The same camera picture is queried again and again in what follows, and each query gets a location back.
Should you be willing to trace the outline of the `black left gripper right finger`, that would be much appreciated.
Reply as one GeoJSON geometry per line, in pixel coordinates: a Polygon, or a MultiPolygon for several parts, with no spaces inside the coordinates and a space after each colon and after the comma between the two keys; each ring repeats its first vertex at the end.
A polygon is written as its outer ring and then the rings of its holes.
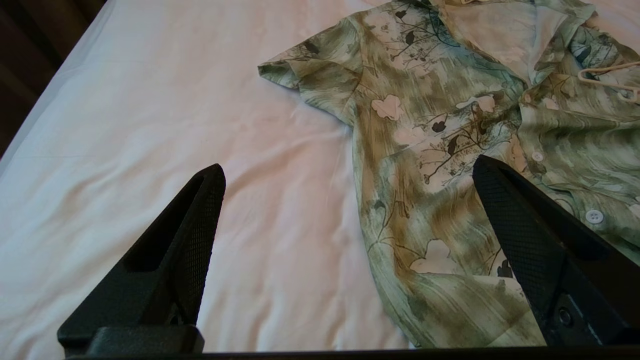
{"type": "Polygon", "coordinates": [[[546,343],[638,346],[638,265],[505,162],[480,155],[472,178],[546,343]]]}

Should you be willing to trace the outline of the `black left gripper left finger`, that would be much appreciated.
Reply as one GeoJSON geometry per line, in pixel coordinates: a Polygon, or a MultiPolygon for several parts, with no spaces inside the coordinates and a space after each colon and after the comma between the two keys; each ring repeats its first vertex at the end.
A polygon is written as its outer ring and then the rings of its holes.
{"type": "Polygon", "coordinates": [[[226,191],[197,172],[57,331],[66,357],[200,354],[196,323],[226,191]]]}

